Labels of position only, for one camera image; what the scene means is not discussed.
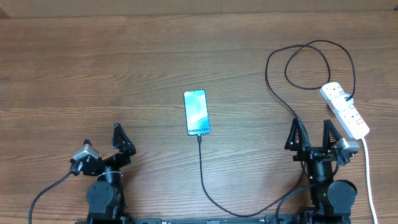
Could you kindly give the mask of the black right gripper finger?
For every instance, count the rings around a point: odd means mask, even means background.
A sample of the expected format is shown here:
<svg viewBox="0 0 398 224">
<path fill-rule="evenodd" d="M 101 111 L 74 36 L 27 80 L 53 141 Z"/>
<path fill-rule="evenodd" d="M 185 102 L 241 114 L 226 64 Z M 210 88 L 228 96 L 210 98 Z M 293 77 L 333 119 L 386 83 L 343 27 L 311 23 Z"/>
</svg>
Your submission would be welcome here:
<svg viewBox="0 0 398 224">
<path fill-rule="evenodd" d="M 331 120 L 325 119 L 323 121 L 323 147 L 331 149 L 342 138 L 342 135 L 335 128 Z"/>
<path fill-rule="evenodd" d="M 304 151 L 310 146 L 311 144 L 304 124 L 299 118 L 294 118 L 285 144 L 285 149 L 290 151 Z"/>
</svg>

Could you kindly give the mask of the blue Samsung Galaxy smartphone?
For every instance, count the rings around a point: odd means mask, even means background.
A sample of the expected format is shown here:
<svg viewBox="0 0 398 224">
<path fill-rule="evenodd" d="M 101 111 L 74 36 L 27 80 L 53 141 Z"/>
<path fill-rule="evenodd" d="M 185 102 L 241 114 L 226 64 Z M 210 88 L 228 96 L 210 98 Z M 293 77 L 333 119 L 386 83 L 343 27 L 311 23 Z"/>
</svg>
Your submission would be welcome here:
<svg viewBox="0 0 398 224">
<path fill-rule="evenodd" d="M 210 134 L 210 120 L 205 90 L 192 90 L 183 93 L 187 134 L 198 136 Z"/>
</svg>

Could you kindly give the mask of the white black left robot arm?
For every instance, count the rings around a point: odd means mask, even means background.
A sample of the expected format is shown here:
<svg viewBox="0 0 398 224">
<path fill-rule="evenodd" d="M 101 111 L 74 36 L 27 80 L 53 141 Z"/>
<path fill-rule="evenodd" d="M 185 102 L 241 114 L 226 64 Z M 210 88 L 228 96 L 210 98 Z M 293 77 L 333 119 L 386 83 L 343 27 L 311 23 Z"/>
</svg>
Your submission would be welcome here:
<svg viewBox="0 0 398 224">
<path fill-rule="evenodd" d="M 121 168 L 131 163 L 136 148 L 119 123 L 114 124 L 112 147 L 119 152 L 103 159 L 86 139 L 70 160 L 73 175 L 96 178 L 86 193 L 89 205 L 87 223 L 134 223 L 133 217 L 125 212 L 127 203 Z"/>
</svg>

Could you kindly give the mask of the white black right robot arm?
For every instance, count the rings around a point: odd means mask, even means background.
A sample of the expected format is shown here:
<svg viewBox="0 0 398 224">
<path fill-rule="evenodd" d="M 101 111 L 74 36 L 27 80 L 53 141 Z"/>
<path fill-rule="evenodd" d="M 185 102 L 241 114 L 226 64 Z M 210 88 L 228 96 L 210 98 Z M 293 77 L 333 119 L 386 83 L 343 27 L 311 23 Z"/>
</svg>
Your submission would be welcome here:
<svg viewBox="0 0 398 224">
<path fill-rule="evenodd" d="M 351 207 L 358 190 L 352 182 L 334 177 L 338 169 L 358 153 L 359 143 L 344 138 L 331 120 L 326 119 L 323 121 L 323 144 L 312 146 L 302 121 L 294 118 L 285 148 L 296 153 L 294 161 L 306 165 L 308 185 L 286 195 L 277 209 L 280 210 L 288 198 L 304 190 L 310 191 L 312 206 L 300 208 L 284 220 L 287 223 L 350 223 Z"/>
</svg>

